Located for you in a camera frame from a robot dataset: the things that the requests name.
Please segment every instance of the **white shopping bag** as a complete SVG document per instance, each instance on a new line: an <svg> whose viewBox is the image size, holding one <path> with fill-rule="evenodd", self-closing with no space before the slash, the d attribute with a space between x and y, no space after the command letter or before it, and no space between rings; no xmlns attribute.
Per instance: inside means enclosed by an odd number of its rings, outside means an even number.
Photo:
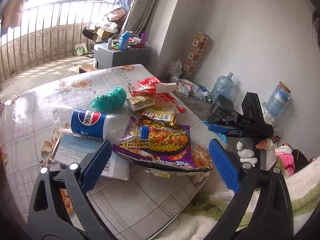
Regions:
<svg viewBox="0 0 320 240"><path fill-rule="evenodd" d="M77 45L75 46L75 51L77 56L83 56L88 53L87 45L85 42L81 43L81 40L77 40Z"/></svg>

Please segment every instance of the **large water bottle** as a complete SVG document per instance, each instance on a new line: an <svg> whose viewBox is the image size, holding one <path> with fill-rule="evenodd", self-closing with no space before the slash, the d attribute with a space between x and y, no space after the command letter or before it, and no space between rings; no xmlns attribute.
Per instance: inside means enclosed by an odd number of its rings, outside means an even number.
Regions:
<svg viewBox="0 0 320 240"><path fill-rule="evenodd" d="M97 111L79 109L69 105L58 105L52 109L56 128L120 144L134 139L148 139L149 128L138 126L128 116L105 114Z"/></svg>
<svg viewBox="0 0 320 240"><path fill-rule="evenodd" d="M235 87L235 83L231 80L232 76L233 76L233 73L230 72L227 77L220 76L217 78L210 94L212 99L215 100L218 95L223 95L224 97L231 100L232 91Z"/></svg>
<svg viewBox="0 0 320 240"><path fill-rule="evenodd" d="M291 91L286 87L285 84L279 82L276 89L271 94L269 100L264 105L265 111L272 117L276 118L284 108L285 103L290 98Z"/></svg>

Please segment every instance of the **pepsi bottle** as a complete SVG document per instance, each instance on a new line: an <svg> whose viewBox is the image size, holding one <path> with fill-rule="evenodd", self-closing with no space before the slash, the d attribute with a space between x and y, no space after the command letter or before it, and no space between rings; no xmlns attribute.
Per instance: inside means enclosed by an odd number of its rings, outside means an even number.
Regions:
<svg viewBox="0 0 320 240"><path fill-rule="evenodd" d="M61 131L108 139L115 144L147 139L149 135L148 127L138 126L125 115L105 114L65 104L54 107L52 113L53 122Z"/></svg>

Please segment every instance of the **cork stopper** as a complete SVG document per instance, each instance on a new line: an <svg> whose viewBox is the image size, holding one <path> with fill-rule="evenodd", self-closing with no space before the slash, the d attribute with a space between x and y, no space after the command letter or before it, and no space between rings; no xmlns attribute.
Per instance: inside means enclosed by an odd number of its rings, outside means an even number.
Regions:
<svg viewBox="0 0 320 240"><path fill-rule="evenodd" d="M291 93L290 89L287 88L285 84L283 84L281 81L279 82L279 86L282 87L285 91L287 91L289 94Z"/></svg>

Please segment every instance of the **balcony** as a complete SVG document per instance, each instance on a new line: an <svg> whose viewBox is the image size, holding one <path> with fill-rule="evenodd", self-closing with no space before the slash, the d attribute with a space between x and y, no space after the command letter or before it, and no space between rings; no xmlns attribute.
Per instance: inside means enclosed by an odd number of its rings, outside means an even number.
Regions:
<svg viewBox="0 0 320 240"><path fill-rule="evenodd" d="M78 73L76 65L90 63L88 57L74 57L75 45L92 44L82 30L111 8L112 4L104 0L59 0L23 10L21 27L9 29L0 38L0 89L6 87L2 91L4 99L19 94L21 84L24 90L20 93L41 85L40 81L47 83ZM41 80L35 84L40 75Z"/></svg>

